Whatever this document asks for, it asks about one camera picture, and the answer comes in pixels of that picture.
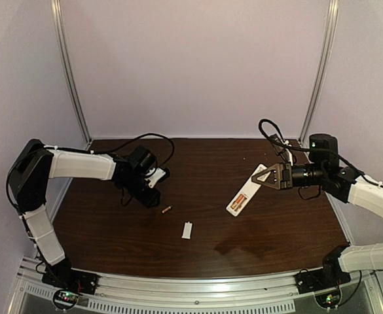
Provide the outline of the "copper AA battery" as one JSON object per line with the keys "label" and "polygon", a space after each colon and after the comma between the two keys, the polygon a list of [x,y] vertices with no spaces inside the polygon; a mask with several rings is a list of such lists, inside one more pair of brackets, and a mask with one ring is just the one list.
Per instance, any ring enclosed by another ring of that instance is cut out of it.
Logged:
{"label": "copper AA battery", "polygon": [[172,209],[172,206],[167,206],[166,208],[164,208],[161,213],[162,214],[166,214],[168,211],[170,211]]}
{"label": "copper AA battery", "polygon": [[237,198],[232,202],[230,208],[234,211],[237,211],[245,200],[246,196],[244,194],[239,194]]}

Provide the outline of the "white remote control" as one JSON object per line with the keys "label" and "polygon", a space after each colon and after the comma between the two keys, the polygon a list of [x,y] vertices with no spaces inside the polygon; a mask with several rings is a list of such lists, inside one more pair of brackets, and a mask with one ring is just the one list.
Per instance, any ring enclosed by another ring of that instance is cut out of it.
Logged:
{"label": "white remote control", "polygon": [[[246,207],[246,205],[251,201],[252,197],[257,193],[257,191],[260,189],[260,185],[254,184],[251,182],[251,176],[266,169],[266,166],[264,164],[259,164],[255,171],[249,176],[248,180],[243,184],[241,189],[239,189],[238,193],[235,195],[235,197],[232,198],[232,200],[229,202],[229,204],[226,206],[226,210],[234,217],[237,217]],[[243,202],[243,204],[240,206],[240,208],[237,211],[234,211],[230,208],[232,205],[232,202],[237,198],[239,194],[244,194],[246,196],[246,200]]]}

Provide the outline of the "white battery cover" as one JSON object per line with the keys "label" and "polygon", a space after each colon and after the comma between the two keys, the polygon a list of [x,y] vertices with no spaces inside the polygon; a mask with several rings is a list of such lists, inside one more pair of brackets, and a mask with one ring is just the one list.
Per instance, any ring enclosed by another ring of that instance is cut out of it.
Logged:
{"label": "white battery cover", "polygon": [[182,239],[191,239],[192,227],[193,227],[193,223],[192,222],[184,223],[183,233],[181,235]]}

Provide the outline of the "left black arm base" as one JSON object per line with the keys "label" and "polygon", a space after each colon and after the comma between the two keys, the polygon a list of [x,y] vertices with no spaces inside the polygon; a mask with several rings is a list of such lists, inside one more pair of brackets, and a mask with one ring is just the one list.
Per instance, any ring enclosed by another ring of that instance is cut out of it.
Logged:
{"label": "left black arm base", "polygon": [[70,292],[94,295],[99,276],[95,273],[74,270],[69,266],[46,265],[41,281]]}

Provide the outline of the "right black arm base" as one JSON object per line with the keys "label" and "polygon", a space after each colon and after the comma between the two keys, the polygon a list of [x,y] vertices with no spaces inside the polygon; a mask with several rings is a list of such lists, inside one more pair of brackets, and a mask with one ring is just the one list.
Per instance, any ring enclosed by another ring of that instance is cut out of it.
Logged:
{"label": "right black arm base", "polygon": [[349,273],[340,272],[335,275],[327,268],[316,270],[301,269],[293,277],[299,294],[337,288],[341,284],[351,281]]}

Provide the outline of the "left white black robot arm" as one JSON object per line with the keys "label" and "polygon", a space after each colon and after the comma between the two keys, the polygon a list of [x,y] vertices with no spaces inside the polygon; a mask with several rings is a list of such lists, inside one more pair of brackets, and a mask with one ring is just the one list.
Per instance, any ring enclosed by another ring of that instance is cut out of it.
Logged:
{"label": "left white black robot arm", "polygon": [[56,178],[111,181],[147,208],[160,204],[156,184],[167,179],[156,156],[143,146],[127,156],[112,152],[50,147],[38,139],[27,142],[6,179],[7,197],[36,244],[46,275],[67,286],[74,279],[71,263],[58,240],[46,211],[48,182]]}

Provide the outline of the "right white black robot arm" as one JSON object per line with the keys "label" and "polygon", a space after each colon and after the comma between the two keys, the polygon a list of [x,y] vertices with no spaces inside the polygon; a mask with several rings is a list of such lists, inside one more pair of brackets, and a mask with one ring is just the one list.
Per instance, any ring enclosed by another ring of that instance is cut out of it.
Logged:
{"label": "right white black robot arm", "polygon": [[[317,186],[343,203],[362,207],[383,218],[383,184],[372,180],[351,164],[341,167],[338,141],[332,135],[317,133],[309,137],[309,163],[277,163],[251,177],[251,182],[275,190]],[[383,243],[346,245],[333,249],[323,259],[328,280],[344,273],[383,270]]]}

